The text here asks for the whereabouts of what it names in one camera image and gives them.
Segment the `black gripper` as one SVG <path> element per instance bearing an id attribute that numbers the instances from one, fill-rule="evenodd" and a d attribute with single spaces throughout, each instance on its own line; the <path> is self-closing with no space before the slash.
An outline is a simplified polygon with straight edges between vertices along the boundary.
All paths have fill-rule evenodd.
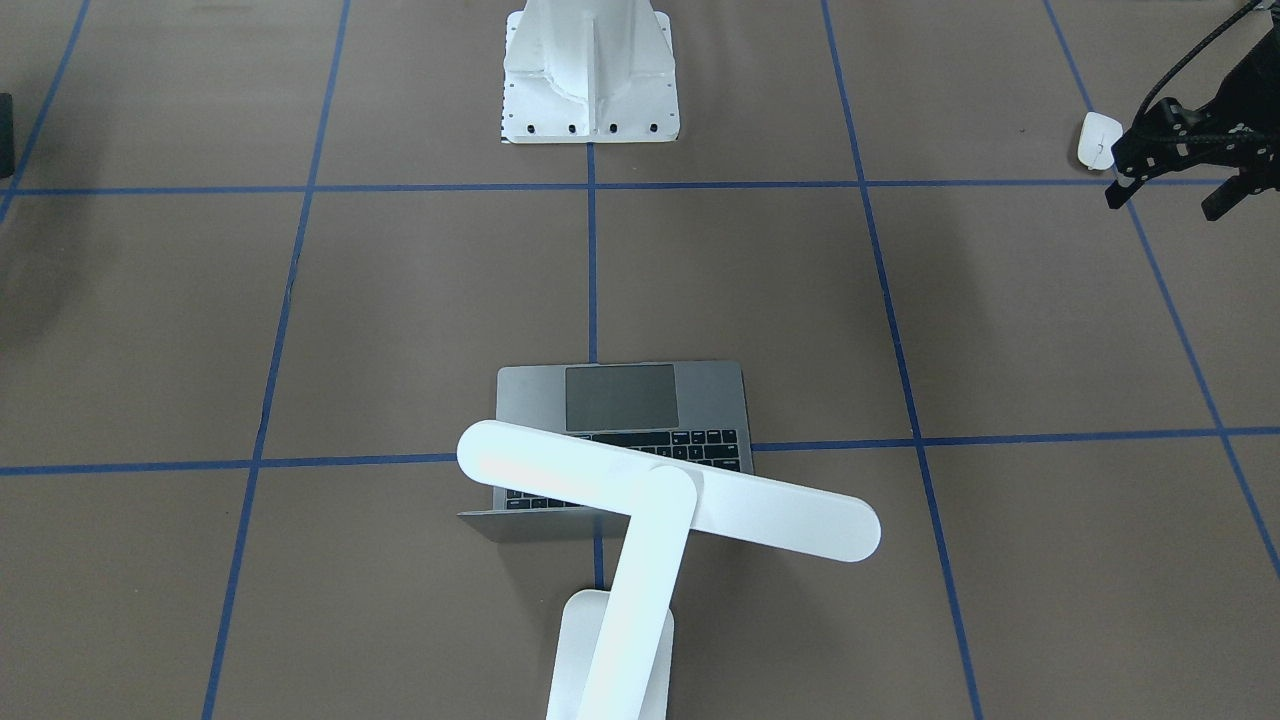
<path id="1" fill-rule="evenodd" d="M 1277 31 L 1271 29 L 1203 106 L 1162 97 L 1138 111 L 1114 146 L 1117 174 L 1103 192 L 1108 209 L 1124 208 L 1152 179 L 1199 165 L 1236 170 L 1202 200 L 1207 222 L 1253 191 L 1276 190 L 1277 110 Z"/>

